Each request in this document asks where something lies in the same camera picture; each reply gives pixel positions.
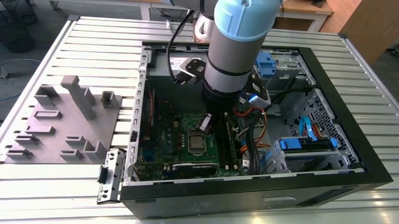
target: gray 3d-printed holder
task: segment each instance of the gray 3d-printed holder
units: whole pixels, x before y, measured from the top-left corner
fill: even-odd
[[[32,157],[32,153],[22,147],[10,148],[5,155],[14,160],[28,160]]]
[[[77,76],[64,76],[70,94],[41,86],[38,104],[17,135],[5,163],[101,164],[110,146],[121,97],[105,91],[93,95],[78,86]],[[94,144],[84,150],[85,143]]]

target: floor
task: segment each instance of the floor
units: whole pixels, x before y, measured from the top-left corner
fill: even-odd
[[[70,14],[94,17],[105,16],[121,19],[141,19],[140,9],[137,7],[108,5],[96,5],[93,7],[92,4],[61,2],[60,9],[54,11],[48,1],[36,0],[34,3],[33,8],[38,21],[29,25],[28,28],[36,41],[36,47],[28,53],[13,54],[0,45],[0,62],[16,58],[41,60]],[[162,13],[171,15],[171,19],[175,21],[179,21],[181,16],[184,16],[184,11],[181,10],[164,11]],[[152,9],[152,19],[165,21],[165,17],[161,16],[161,12],[156,9]],[[8,81],[0,80],[0,99],[14,96],[22,91],[36,67],[37,63],[34,62],[13,62],[5,65],[10,73],[10,79]],[[372,69],[393,97],[399,100],[399,57],[395,58],[389,55],[389,52],[384,52],[377,62],[372,65]],[[16,100],[17,98],[0,101],[0,124]]]

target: workbench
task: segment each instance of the workbench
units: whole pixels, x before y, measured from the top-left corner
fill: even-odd
[[[93,94],[122,96],[112,147],[125,147],[138,76],[141,41],[169,41],[164,22],[80,17],[66,21],[54,43],[0,127],[0,154],[24,130],[41,84],[56,91],[62,75],[78,75]],[[187,24],[177,42],[192,42]],[[264,45],[309,47],[392,175],[392,183],[360,191],[317,207],[291,208],[162,220],[161,223],[397,223],[399,213],[399,105],[349,40],[336,34],[271,30]],[[0,220],[70,223],[136,218],[122,204],[96,205],[98,165],[0,164]]]
[[[93,3],[117,6],[136,6],[140,7],[141,19],[150,20],[150,8],[165,8],[165,9],[185,9],[179,6],[172,6],[162,3],[160,0],[58,0],[49,1],[50,6],[54,10],[58,9],[58,2],[69,1],[78,3]],[[312,6],[312,0],[288,0],[284,2],[284,18],[312,20],[312,23],[307,31],[317,32],[328,18],[333,14],[333,10],[327,3],[323,4],[321,8]]]

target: light blue robot joint cap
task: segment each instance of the light blue robot joint cap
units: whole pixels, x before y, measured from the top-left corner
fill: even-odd
[[[215,24],[221,34],[239,42],[265,36],[281,5],[280,0],[219,0]]]
[[[175,5],[173,2],[172,2],[172,0],[161,0],[161,2],[162,2],[162,3],[167,3],[167,4],[169,4],[169,5],[172,5],[172,6]]]

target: motherboard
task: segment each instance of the motherboard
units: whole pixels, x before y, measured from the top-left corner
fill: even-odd
[[[140,142],[134,165],[140,181],[236,176],[239,167],[229,117],[220,118],[216,131],[196,129],[203,114],[175,114],[160,102],[150,121],[150,134]]]

